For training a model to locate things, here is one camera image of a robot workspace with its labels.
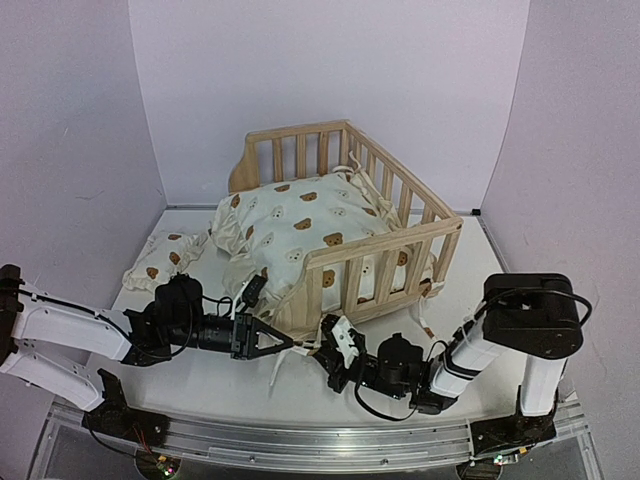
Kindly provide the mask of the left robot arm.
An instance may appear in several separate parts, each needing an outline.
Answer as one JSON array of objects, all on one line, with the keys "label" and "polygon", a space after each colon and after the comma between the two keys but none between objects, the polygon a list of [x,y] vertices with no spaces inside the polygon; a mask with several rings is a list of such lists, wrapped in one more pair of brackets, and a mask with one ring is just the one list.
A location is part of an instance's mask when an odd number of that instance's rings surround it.
[{"label": "left robot arm", "polygon": [[293,340],[245,312],[254,278],[225,315],[204,311],[206,297],[194,278],[178,274],[156,288],[144,310],[101,310],[51,296],[25,282],[13,264],[1,268],[1,371],[61,396],[80,409],[95,410],[96,421],[114,437],[134,428],[134,415],[108,398],[107,374],[92,374],[48,344],[86,351],[120,364],[148,367],[188,349],[253,360],[293,347]]}]

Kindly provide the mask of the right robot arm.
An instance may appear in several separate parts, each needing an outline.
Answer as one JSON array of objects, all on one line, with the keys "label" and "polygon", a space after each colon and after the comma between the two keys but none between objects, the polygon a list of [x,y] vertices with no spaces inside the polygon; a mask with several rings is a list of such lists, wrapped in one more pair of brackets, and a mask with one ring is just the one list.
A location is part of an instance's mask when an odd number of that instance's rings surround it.
[{"label": "right robot arm", "polygon": [[442,352],[424,350],[395,333],[370,354],[365,337],[346,317],[328,315],[324,339],[314,359],[328,375],[328,387],[342,392],[354,385],[356,402],[369,414],[389,421],[361,396],[368,388],[394,400],[407,398],[412,413],[439,415],[466,388],[509,351],[526,357],[517,395],[503,433],[524,443],[555,410],[559,382],[569,357],[583,345],[583,328],[593,313],[568,277],[557,273],[499,273],[489,276],[475,312],[443,342]]}]

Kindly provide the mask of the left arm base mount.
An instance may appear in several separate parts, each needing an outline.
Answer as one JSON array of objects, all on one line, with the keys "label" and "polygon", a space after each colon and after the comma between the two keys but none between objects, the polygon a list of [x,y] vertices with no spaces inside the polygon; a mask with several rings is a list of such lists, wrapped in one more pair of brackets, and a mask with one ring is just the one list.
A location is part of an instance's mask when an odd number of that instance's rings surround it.
[{"label": "left arm base mount", "polygon": [[167,415],[131,407],[120,379],[100,368],[101,403],[83,415],[82,426],[94,433],[127,441],[137,441],[149,447],[164,445],[170,419]]}]

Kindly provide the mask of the bear print cushion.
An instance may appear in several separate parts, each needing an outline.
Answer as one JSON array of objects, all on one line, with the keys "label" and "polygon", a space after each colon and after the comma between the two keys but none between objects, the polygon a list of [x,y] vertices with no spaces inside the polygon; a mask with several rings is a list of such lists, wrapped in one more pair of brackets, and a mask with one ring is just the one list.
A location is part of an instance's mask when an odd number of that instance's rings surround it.
[{"label": "bear print cushion", "polygon": [[[226,293],[235,297],[255,275],[266,279],[253,312],[273,324],[278,303],[301,279],[308,253],[325,247],[381,236],[401,228],[397,210],[377,191],[358,164],[338,166],[321,177],[279,182],[224,199],[210,224],[213,244],[230,255],[222,275]],[[358,303],[373,300],[376,274],[381,273],[382,253],[364,256]],[[322,313],[339,310],[343,296],[345,262],[323,267]],[[288,353],[309,355],[319,345],[319,326],[301,335],[297,318],[291,326],[275,329],[296,338],[298,345],[278,355],[270,386]]]}]

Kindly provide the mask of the wooden pet bed frame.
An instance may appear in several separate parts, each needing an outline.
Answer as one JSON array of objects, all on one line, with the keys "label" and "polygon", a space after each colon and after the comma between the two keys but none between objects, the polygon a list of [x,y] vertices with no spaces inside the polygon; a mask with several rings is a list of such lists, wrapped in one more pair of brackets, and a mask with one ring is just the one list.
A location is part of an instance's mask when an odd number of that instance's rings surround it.
[{"label": "wooden pet bed frame", "polygon": [[[463,221],[398,159],[351,122],[336,120],[251,132],[229,178],[229,194],[279,182],[321,177],[338,166],[358,164],[375,188],[397,210],[401,228],[373,238],[311,251],[301,279],[275,308],[273,328],[297,318],[301,335],[320,327],[328,314],[360,324],[438,294],[462,230]],[[373,300],[358,303],[364,256],[382,253]],[[345,262],[340,309],[322,313],[323,267]]]}]

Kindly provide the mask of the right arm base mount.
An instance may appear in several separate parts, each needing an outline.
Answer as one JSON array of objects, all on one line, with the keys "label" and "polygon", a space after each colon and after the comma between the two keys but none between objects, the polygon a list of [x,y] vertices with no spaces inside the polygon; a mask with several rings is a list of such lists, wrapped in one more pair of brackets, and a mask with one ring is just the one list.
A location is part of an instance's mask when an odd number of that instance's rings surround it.
[{"label": "right arm base mount", "polygon": [[509,416],[474,421],[470,424],[472,456],[484,458],[521,447],[533,447],[556,436],[556,406],[542,416],[525,416],[520,408]]}]

